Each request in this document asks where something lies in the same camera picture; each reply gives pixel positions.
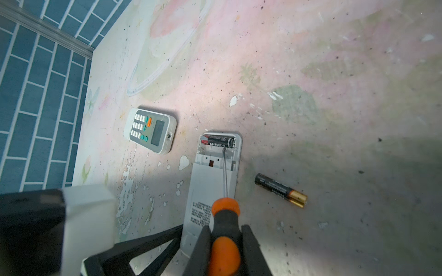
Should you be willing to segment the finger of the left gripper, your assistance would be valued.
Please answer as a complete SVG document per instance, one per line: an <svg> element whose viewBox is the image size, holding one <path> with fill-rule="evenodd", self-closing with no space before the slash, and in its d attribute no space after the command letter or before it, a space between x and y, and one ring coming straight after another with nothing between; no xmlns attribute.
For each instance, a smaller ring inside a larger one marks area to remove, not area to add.
<svg viewBox="0 0 442 276"><path fill-rule="evenodd" d="M130 261L169 242L168 247L141 273L142 276L160 276L180 248L183 226L179 225L155 235L116 243L111 249L93 255L84 261L89 276L134 276Z"/></svg>

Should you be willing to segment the black red AAA battery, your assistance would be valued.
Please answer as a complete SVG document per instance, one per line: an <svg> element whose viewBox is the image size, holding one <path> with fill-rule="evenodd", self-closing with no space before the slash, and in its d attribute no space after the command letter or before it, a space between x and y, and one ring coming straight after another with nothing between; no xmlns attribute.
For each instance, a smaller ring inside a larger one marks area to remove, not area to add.
<svg viewBox="0 0 442 276"><path fill-rule="evenodd" d="M201 143L206 146L234 148L236 139L232 136L203 135Z"/></svg>

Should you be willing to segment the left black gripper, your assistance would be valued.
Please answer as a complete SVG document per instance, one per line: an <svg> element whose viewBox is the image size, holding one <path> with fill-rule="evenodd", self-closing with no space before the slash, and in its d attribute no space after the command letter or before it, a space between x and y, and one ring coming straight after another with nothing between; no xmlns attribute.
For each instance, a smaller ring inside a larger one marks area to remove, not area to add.
<svg viewBox="0 0 442 276"><path fill-rule="evenodd" d="M60 275L65 221L61 189L1 195L1 275Z"/></svg>

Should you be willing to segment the white air conditioner remote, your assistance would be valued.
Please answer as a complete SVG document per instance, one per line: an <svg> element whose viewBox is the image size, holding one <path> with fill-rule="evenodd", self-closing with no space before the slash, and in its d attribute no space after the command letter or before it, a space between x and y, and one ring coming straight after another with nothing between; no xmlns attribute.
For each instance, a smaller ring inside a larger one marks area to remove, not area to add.
<svg viewBox="0 0 442 276"><path fill-rule="evenodd" d="M201 143L203 135L235 137L234 148L206 146ZM242 137L235 132L206 132L199 138L195 161L192 166L191 181L181 236L181 252L190 257L204 226L213 228L211 213L213 203L223 198L222 151L226 149L228 197L234 198L241 159Z"/></svg>

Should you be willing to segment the grey buttoned remote control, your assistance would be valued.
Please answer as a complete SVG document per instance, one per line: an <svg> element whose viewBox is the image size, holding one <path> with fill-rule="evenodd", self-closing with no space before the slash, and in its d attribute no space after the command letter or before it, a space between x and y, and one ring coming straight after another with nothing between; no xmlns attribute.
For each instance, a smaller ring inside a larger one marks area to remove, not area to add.
<svg viewBox="0 0 442 276"><path fill-rule="evenodd" d="M123 135L127 140L164 155L170 152L176 127L177 120L172 115L132 108Z"/></svg>

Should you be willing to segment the black gold AAA battery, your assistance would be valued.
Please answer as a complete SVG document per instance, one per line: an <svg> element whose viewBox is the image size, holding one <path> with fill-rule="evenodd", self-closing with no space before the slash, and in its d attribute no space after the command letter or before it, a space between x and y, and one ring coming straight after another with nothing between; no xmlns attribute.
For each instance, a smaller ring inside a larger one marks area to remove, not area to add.
<svg viewBox="0 0 442 276"><path fill-rule="evenodd" d="M300 208L304 208L307 203L307 195L298 192L291 187L285 186L263 174L257 174L254 183Z"/></svg>

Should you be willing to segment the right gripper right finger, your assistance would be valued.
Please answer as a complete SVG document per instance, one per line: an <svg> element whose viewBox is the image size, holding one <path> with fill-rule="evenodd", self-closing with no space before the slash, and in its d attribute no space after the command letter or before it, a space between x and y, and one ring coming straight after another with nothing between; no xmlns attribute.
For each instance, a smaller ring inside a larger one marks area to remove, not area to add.
<svg viewBox="0 0 442 276"><path fill-rule="evenodd" d="M242 264L241 276L272 276L269 266L262 254L260 245L249 225L241 227Z"/></svg>

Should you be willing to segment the orange black screwdriver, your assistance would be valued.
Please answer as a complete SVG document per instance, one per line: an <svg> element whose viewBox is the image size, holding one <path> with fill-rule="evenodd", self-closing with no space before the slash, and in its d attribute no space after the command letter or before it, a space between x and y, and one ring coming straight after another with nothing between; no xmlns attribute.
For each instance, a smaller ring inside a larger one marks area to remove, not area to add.
<svg viewBox="0 0 442 276"><path fill-rule="evenodd" d="M208 267L209 276L233 276L241 266L239 242L241 233L238 217L241 214L238 202L228 197L226 149L222 151L223 198L212 205L214 226L212 229L211 255Z"/></svg>

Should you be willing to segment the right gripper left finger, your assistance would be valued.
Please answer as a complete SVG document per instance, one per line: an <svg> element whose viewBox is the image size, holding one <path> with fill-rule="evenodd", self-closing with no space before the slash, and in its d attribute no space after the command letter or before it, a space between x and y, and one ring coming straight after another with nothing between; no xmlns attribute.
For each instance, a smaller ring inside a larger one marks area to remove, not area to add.
<svg viewBox="0 0 442 276"><path fill-rule="evenodd" d="M198 241L192 255L183 272L183 276L206 276L211 258L211 231L209 226L204 226L200 232Z"/></svg>

